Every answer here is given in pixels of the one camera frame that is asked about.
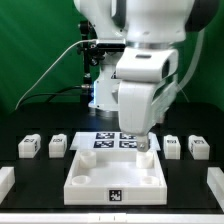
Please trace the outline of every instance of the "cable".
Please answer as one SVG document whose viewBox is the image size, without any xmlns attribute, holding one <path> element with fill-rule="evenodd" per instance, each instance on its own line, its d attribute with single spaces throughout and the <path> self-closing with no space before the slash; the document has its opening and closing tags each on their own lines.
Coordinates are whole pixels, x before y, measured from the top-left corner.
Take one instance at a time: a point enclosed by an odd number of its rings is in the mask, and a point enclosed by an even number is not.
<svg viewBox="0 0 224 224">
<path fill-rule="evenodd" d="M 67 88 L 64 88 L 64 89 L 61 89 L 59 91 L 56 92 L 57 93 L 64 93 L 64 92 L 67 92 L 67 91 L 70 91 L 70 90 L 81 90 L 82 89 L 82 86 L 70 86 L 70 87 L 67 87 Z M 46 103 L 49 103 L 51 100 L 53 100 L 57 95 L 52 95 L 50 96 L 45 102 Z"/>
<path fill-rule="evenodd" d="M 64 53 L 49 67 L 49 69 L 37 80 L 36 83 L 34 83 L 34 85 L 28 89 L 23 96 L 20 98 L 20 100 L 18 101 L 15 110 L 17 110 L 18 106 L 20 105 L 20 102 L 26 97 L 26 95 L 28 93 L 30 93 L 39 83 L 40 81 L 52 70 L 52 68 L 67 54 L 68 51 L 70 51 L 72 48 L 74 48 L 75 46 L 77 46 L 78 44 L 81 43 L 85 43 L 85 42 L 95 42 L 96 39 L 92 39 L 92 40 L 82 40 L 82 41 L 78 41 L 75 44 L 71 45 L 69 48 L 67 48 L 67 50 L 64 51 Z"/>
<path fill-rule="evenodd" d="M 179 83 L 179 89 L 178 92 L 180 92 L 191 80 L 192 76 L 194 75 L 194 72 L 197 68 L 200 56 L 201 56 L 201 51 L 204 43 L 204 35 L 205 35 L 205 29 L 201 30 L 198 34 L 198 39 L 194 51 L 194 55 L 191 60 L 191 64 L 188 68 L 187 73 L 185 74 L 184 78 L 182 81 Z"/>
<path fill-rule="evenodd" d="M 26 98 L 23 98 L 20 103 L 18 104 L 17 109 L 27 100 L 34 98 L 34 97 L 39 97 L 39 96 L 80 96 L 80 94 L 63 94 L 63 93 L 39 93 L 39 94 L 35 94 L 32 96 L 28 96 Z"/>
</svg>

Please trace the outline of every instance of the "green backdrop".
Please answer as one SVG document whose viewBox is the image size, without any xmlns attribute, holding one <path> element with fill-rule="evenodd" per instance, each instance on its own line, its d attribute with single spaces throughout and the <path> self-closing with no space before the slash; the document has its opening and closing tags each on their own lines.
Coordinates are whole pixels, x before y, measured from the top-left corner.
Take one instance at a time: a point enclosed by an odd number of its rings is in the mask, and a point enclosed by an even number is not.
<svg viewBox="0 0 224 224">
<path fill-rule="evenodd" d="M 196 73 L 184 91 L 191 102 L 209 102 L 224 110 L 224 1 L 221 2 L 218 15 L 206 29 Z M 68 46 L 80 40 L 77 24 L 81 19 L 73 0 L 0 1 L 0 119 L 14 110 L 24 92 Z M 188 34 L 187 40 L 177 45 L 180 79 L 189 66 L 196 39 L 197 34 Z M 32 94 L 81 84 L 82 75 L 82 58 L 73 50 Z M 185 99 L 179 94 L 177 100 Z"/>
</svg>

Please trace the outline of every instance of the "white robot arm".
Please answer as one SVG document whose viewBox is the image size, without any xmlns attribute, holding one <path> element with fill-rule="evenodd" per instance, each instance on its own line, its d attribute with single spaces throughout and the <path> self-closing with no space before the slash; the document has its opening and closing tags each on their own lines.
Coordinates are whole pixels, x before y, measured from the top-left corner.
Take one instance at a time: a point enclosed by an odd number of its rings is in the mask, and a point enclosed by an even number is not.
<svg viewBox="0 0 224 224">
<path fill-rule="evenodd" d="M 116 78 L 121 80 L 119 125 L 123 132 L 135 135 L 138 150 L 146 152 L 149 130 L 176 97 L 178 52 L 171 44 L 185 40 L 185 25 L 201 0 L 74 1 L 95 27 L 99 44 L 126 41 L 124 54 L 116 66 Z M 125 2 L 127 34 L 111 19 L 111 12 L 119 1 Z"/>
</svg>

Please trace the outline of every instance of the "black cable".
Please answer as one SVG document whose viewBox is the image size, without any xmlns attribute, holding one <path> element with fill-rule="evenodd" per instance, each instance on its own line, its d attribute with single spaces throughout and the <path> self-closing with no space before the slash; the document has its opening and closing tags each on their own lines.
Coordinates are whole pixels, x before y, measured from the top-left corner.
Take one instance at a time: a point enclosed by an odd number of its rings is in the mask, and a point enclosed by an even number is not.
<svg viewBox="0 0 224 224">
<path fill-rule="evenodd" d="M 18 104 L 18 108 L 21 107 L 21 105 L 31 99 L 31 98 L 34 98 L 34 97 L 39 97 L 39 96 L 80 96 L 81 94 L 63 94 L 63 93 L 39 93 L 39 94 L 35 94 L 35 95 L 32 95 L 32 96 L 28 96 L 26 98 L 24 98 L 19 104 Z"/>
<path fill-rule="evenodd" d="M 64 89 L 61 89 L 59 91 L 56 92 L 57 93 L 64 93 L 64 92 L 67 92 L 67 91 L 70 91 L 70 90 L 73 90 L 73 89 L 76 89 L 76 90 L 81 90 L 82 89 L 82 86 L 70 86 L 70 87 L 66 87 Z M 52 95 L 50 96 L 45 102 L 46 103 L 50 103 L 51 100 L 53 100 L 57 95 Z"/>
</svg>

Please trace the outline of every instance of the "black table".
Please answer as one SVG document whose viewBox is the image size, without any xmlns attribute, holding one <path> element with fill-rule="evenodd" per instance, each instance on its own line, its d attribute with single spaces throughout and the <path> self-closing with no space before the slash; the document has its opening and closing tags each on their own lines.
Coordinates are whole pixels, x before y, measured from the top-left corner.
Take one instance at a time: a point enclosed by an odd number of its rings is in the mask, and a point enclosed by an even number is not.
<svg viewBox="0 0 224 224">
<path fill-rule="evenodd" d="M 66 134 L 68 148 L 77 131 L 120 131 L 117 118 L 92 116 L 79 103 L 27 104 L 0 124 L 0 168 L 15 167 L 16 183 L 0 205 L 0 213 L 223 214 L 207 186 L 208 167 L 224 168 L 224 112 L 210 104 L 173 104 L 163 125 L 152 131 L 162 138 L 178 136 L 181 160 L 165 160 L 159 152 L 168 186 L 163 206 L 65 206 L 63 186 L 74 152 L 50 159 L 48 144 L 53 135 Z M 31 134 L 41 135 L 41 149 L 34 159 L 18 158 L 18 143 Z M 187 149 L 189 135 L 203 136 L 210 149 L 209 161 L 196 161 Z"/>
</svg>

